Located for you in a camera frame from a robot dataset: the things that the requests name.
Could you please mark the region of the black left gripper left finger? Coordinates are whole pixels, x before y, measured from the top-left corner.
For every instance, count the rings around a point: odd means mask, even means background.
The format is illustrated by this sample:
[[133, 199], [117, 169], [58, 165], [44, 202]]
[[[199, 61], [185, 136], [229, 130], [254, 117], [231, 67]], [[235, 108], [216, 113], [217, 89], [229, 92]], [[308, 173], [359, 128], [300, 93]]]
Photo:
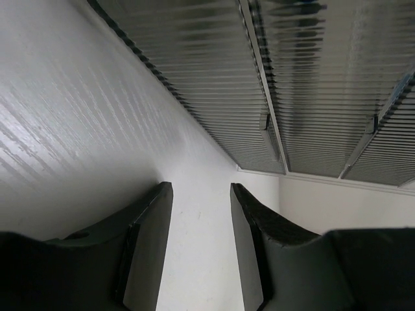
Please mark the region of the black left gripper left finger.
[[155, 310], [171, 222], [163, 182], [69, 236], [1, 233], [2, 310]]

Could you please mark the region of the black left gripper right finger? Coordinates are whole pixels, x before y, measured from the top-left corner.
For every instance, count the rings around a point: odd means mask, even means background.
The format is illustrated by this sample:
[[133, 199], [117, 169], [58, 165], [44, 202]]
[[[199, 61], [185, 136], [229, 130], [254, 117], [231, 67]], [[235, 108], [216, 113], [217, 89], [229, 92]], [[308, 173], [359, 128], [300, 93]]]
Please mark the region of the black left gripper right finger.
[[246, 310], [413, 310], [413, 228], [308, 231], [230, 187]]

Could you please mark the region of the clear plastic organizer box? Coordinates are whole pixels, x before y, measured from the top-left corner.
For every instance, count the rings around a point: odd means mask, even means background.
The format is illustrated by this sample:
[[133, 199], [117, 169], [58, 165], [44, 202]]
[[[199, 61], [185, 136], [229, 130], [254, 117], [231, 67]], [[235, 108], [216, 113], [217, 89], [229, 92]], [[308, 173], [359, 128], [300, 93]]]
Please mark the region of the clear plastic organizer box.
[[413, 1], [91, 1], [242, 170], [414, 190]]

